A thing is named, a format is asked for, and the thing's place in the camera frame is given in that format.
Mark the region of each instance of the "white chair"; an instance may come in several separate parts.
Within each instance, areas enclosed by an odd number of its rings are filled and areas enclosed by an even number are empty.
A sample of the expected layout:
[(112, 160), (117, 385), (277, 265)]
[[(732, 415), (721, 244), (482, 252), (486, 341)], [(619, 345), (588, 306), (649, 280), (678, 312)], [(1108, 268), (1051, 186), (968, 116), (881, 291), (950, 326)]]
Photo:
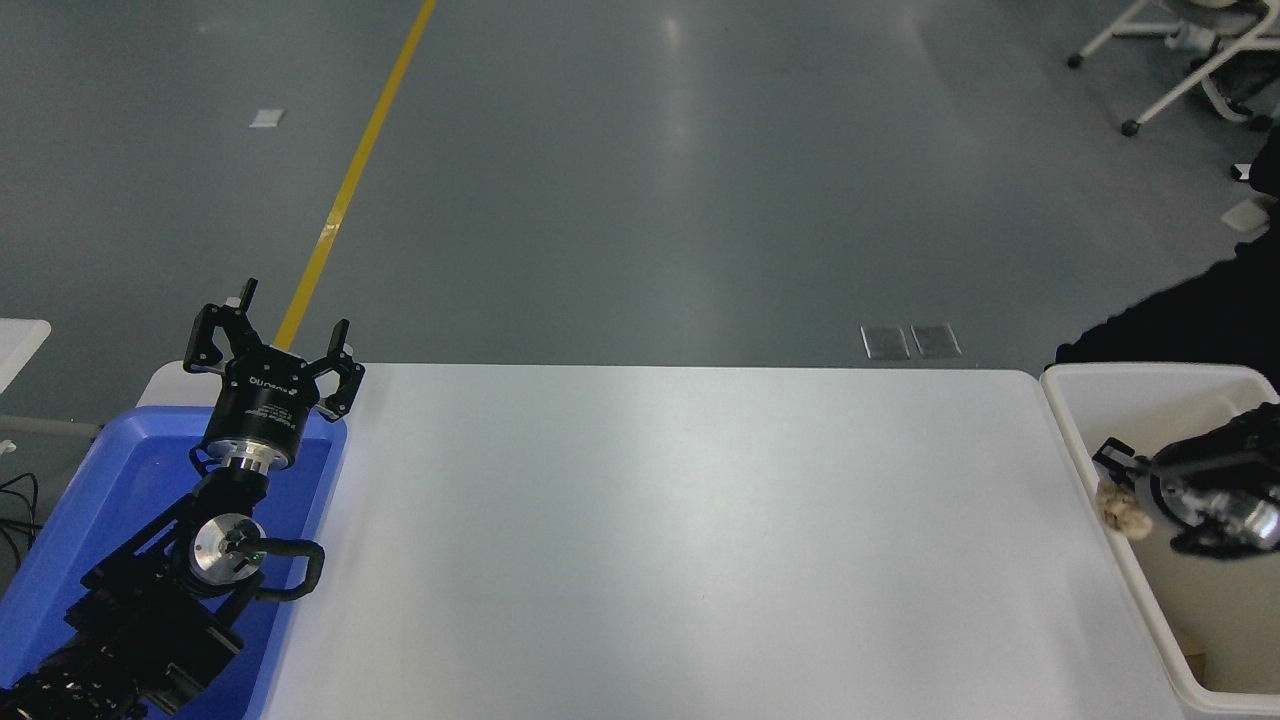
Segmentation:
[(1280, 0), (1138, 0), (1120, 13), (1110, 26), (1098, 33), (1079, 53), (1066, 60), (1069, 68), (1079, 68), (1084, 59), (1112, 37), (1160, 37), (1171, 35), (1178, 23), (1134, 22), (1147, 5), (1161, 8), (1179, 20), (1206, 28), (1215, 35), (1212, 54), (1204, 63), (1174, 86), (1137, 118), (1125, 120), (1120, 132), (1126, 137), (1138, 135), (1142, 126), (1181, 97), (1188, 90), (1204, 82), (1210, 73), (1244, 50), (1280, 50), (1280, 37), (1270, 36), (1271, 27), (1280, 15)]

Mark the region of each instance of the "black cable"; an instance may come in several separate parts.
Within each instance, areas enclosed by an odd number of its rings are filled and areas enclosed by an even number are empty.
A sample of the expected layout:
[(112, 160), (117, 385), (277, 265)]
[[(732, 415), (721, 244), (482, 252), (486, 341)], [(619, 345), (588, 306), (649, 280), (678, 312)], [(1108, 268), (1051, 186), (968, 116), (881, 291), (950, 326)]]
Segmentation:
[(0, 528), (0, 538), (4, 538), (4, 542), (9, 546), (9, 550), (13, 551), (13, 566), (18, 568), (19, 565), (22, 565), (22, 555), (18, 552), (18, 544), (13, 542), (12, 537), (9, 537), (9, 530)]
[(13, 479), (8, 480), (6, 483), (0, 484), (0, 489), (4, 489), (6, 487), (14, 484), (14, 483), (17, 483), (18, 480), (20, 480), (23, 478), (31, 480), (31, 505), (28, 505), (28, 507), (31, 509), (31, 521), (35, 523), (36, 521), (36, 507), (40, 506), (40, 480), (36, 479), (36, 474), (35, 473), (23, 473), (20, 475), (17, 475)]
[(17, 475), (17, 477), (14, 477), (14, 478), (12, 478), (9, 480), (5, 480), (5, 482), (0, 483), (0, 489), (4, 489), (6, 487), (17, 483), (18, 480), (27, 479), (27, 478), (31, 479), (31, 484), (32, 486), (35, 486), (37, 483), (35, 473), (23, 473), (20, 475)]
[[(19, 480), (23, 480), (23, 479), (31, 480), (31, 500), (29, 501), (26, 498), (26, 496), (23, 496), (22, 493), (19, 493), (17, 491), (5, 489), (9, 486), (13, 486), (14, 483), (18, 483)], [(36, 478), (35, 473), (22, 473), (20, 475), (15, 475), (15, 477), (10, 478), (9, 480), (5, 480), (4, 483), (0, 483), (0, 493), (17, 496), (19, 500), (22, 500), (23, 502), (26, 502), (26, 505), (27, 505), (27, 512), (31, 514), (31, 524), (32, 525), (36, 524), (36, 506), (40, 505), (40, 480)], [(36, 542), (35, 533), (28, 533), (27, 534), (27, 550), (31, 550), (31, 546), (35, 544), (35, 542)]]
[[(20, 500), (22, 503), (27, 506), (27, 512), (31, 515), (31, 523), (27, 523), (27, 524), (28, 525), (35, 525), (36, 524), (36, 505), (32, 501), (27, 500), (27, 496), (22, 495), (20, 492), (14, 492), (12, 489), (0, 489), (0, 495), (12, 495), (12, 496), (17, 497), (18, 500)], [(27, 550), (31, 550), (31, 546), (35, 544), (35, 542), (36, 542), (35, 536), (28, 533), (27, 534)]]
[(18, 500), (22, 501), (22, 506), (27, 509), (27, 512), (35, 512), (36, 511), (36, 506), (32, 505), (32, 502), (29, 500), (27, 500), (27, 496), (22, 495), (20, 492), (14, 492), (12, 489), (0, 489), (0, 495), (12, 495), (12, 496), (17, 497)]
[(19, 523), (17, 520), (0, 520), (0, 528), (9, 530), (15, 530), (27, 537), (27, 542), (36, 542), (36, 529), (31, 527), (29, 523)]
[(28, 523), (26, 520), (10, 520), (9, 518), (0, 519), (0, 523), (4, 523), (6, 525), (17, 525), (19, 528), (24, 528), (24, 529), (28, 529), (28, 530), (44, 530), (45, 529), (45, 527), (41, 525), (40, 523)]

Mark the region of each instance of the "white table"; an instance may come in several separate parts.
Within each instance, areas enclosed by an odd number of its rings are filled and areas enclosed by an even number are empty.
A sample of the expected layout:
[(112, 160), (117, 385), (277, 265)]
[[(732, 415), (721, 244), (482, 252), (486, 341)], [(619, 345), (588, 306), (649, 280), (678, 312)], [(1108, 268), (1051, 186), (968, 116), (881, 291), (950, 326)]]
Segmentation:
[(1183, 717), (1025, 374), (369, 365), (348, 420), (270, 720)]

